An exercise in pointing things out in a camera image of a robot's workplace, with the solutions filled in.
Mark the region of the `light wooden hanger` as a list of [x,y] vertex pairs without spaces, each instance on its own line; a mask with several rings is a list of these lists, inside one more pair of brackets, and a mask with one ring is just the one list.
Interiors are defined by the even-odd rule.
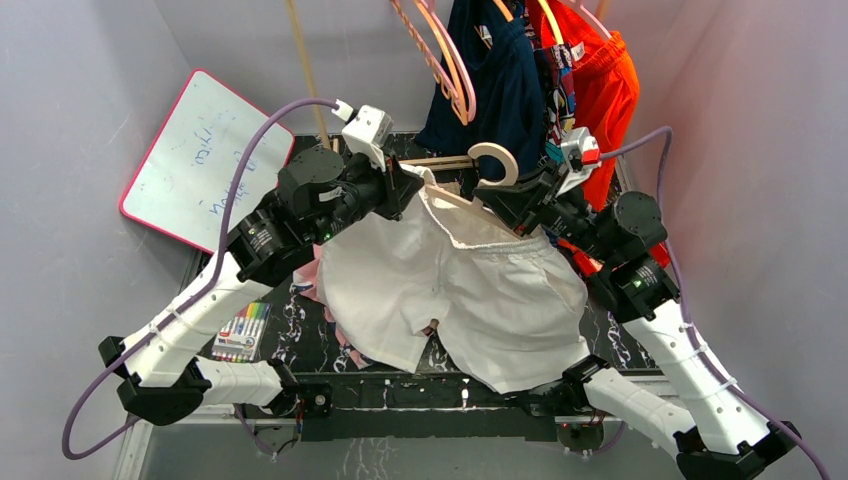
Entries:
[[[513,155],[503,146],[492,142],[481,142],[472,145],[468,150],[468,155],[472,160],[480,157],[489,156],[497,160],[503,170],[504,176],[497,181],[481,179],[478,182],[478,187],[490,186],[512,186],[515,184],[519,169]],[[494,213],[486,209],[482,201],[478,198],[467,200],[463,197],[450,193],[447,190],[435,185],[426,184],[424,191],[429,198],[439,199],[449,205],[456,207],[467,214],[479,218],[486,223],[506,232],[508,235],[517,238],[517,235],[505,225]]]

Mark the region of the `white shorts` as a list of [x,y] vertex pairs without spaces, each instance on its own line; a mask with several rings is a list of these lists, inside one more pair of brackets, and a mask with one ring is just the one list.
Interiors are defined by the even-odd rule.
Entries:
[[589,353],[586,286],[546,235],[517,239],[427,189],[401,220],[369,214],[316,258],[315,298],[374,362],[413,372],[436,335],[463,373],[510,393]]

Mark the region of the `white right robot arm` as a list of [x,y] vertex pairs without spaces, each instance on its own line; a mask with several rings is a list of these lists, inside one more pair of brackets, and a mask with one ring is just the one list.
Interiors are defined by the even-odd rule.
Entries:
[[682,312],[680,291],[652,248],[667,236],[656,200],[629,191],[599,212],[583,200],[566,165],[549,164],[513,186],[479,185],[475,196],[514,233],[542,226],[597,259],[590,297],[649,352],[678,395],[668,402],[597,356],[566,369],[558,388],[577,414],[619,417],[652,440],[687,479],[752,479],[799,444],[787,422],[770,420],[734,392]]

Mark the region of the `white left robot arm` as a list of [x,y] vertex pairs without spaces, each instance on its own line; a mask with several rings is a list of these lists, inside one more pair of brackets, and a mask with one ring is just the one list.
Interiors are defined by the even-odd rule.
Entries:
[[422,176],[394,157],[374,166],[362,153],[342,156],[321,147],[299,153],[157,317],[132,335],[100,343],[104,363],[121,379],[124,409],[157,426],[207,405],[293,412],[303,390],[281,361],[210,360],[202,349],[241,310],[311,262],[317,246],[367,216],[399,220],[423,186]]

